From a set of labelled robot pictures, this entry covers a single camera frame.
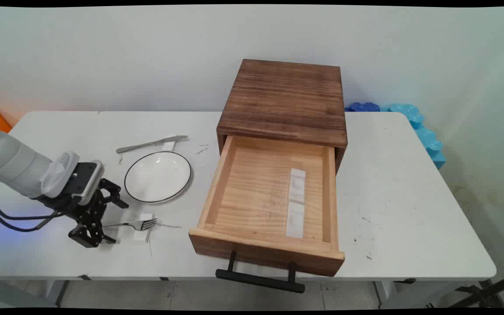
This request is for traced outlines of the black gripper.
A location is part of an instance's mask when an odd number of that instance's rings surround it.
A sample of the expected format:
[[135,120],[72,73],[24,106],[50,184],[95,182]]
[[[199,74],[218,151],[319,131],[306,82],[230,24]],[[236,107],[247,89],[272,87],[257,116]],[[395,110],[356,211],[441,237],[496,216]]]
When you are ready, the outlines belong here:
[[[107,191],[109,196],[103,196],[101,190]],[[53,198],[40,195],[38,201],[53,210],[51,218],[68,217],[76,221],[77,225],[68,233],[68,237],[87,249],[93,249],[103,242],[108,245],[116,243],[116,239],[104,234],[101,219],[105,205],[108,203],[113,203],[120,209],[129,208],[129,205],[120,199],[120,191],[120,186],[106,178],[101,178],[98,188],[86,205],[82,205],[77,200],[79,196],[74,195],[72,188],[64,188],[58,196]],[[93,214],[94,209],[100,211],[100,214]]]

